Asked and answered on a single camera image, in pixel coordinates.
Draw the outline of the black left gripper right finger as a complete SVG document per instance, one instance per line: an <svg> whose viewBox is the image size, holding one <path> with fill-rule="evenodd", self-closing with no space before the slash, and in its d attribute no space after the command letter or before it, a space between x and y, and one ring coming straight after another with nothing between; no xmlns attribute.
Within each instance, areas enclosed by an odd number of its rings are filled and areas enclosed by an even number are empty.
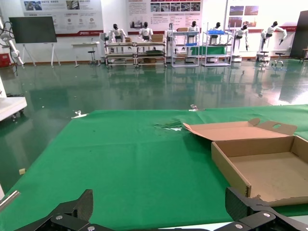
<svg viewBox="0 0 308 231"><path fill-rule="evenodd" d="M225 191L225 208L233 222L218 231L306 231L308 225L286 217L261 199L248 198L235 188Z"/></svg>

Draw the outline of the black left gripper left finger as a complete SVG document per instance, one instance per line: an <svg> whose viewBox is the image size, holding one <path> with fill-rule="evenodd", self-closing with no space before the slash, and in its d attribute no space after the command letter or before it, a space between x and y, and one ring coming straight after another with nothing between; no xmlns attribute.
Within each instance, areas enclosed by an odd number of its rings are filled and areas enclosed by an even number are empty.
<svg viewBox="0 0 308 231"><path fill-rule="evenodd" d="M86 189L73 201L60 203L47 216L27 224L19 231L109 231L102 225L90 223L93 213L93 190Z"/></svg>

